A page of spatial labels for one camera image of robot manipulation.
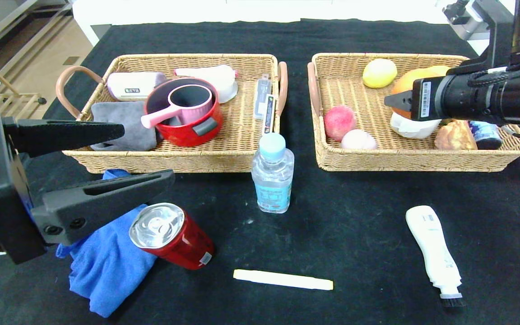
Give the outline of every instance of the blue towel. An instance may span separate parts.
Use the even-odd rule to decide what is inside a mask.
[[[128,175],[111,169],[103,179]],[[128,235],[134,218],[145,207],[138,206],[73,245],[57,247],[57,257],[70,254],[74,258],[70,290],[88,298],[89,310],[102,317],[110,316],[136,290],[157,258],[136,247]]]

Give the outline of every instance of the white toothbrush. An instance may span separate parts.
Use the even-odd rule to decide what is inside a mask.
[[[421,247],[425,268],[433,286],[441,290],[445,307],[466,306],[460,286],[459,269],[452,259],[442,234],[442,226],[435,211],[427,205],[415,206],[406,212],[406,222]]]

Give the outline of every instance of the red pot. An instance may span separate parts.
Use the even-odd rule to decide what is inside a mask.
[[[183,147],[193,147],[204,144],[214,138],[222,128],[222,111],[218,101],[218,92],[210,83],[196,78],[179,78],[169,80],[155,87],[144,103],[144,112],[146,114],[154,113],[167,108],[170,103],[167,96],[172,90],[186,84],[199,84],[208,87],[212,92],[212,102],[214,105],[200,119],[179,125],[177,117],[167,119],[156,124],[155,128],[158,132],[172,144]]]

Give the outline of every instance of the gray cloth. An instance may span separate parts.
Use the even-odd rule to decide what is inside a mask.
[[[93,121],[119,123],[125,133],[121,138],[93,144],[97,151],[147,151],[156,146],[154,128],[144,128],[140,117],[144,115],[144,102],[102,102],[91,105]]]

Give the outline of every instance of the black tablecloth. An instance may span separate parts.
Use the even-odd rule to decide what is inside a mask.
[[[303,20],[114,26],[83,65],[99,74],[132,53],[271,53],[288,63],[283,135],[296,155],[283,215],[255,204],[248,174],[177,175],[159,201],[188,210],[218,247],[199,271],[158,260],[108,319],[68,290],[70,258],[50,251],[13,265],[0,257],[0,323],[89,324],[520,324],[520,158],[498,173],[325,172],[316,166],[306,63],[319,52],[441,53],[472,57],[446,25]],[[76,75],[66,94],[83,107],[94,84]],[[54,102],[48,119],[70,116]],[[43,191],[97,179],[61,153],[28,162]],[[433,206],[460,268],[461,313],[446,313],[404,219]],[[311,291],[232,279],[235,268],[334,280]]]

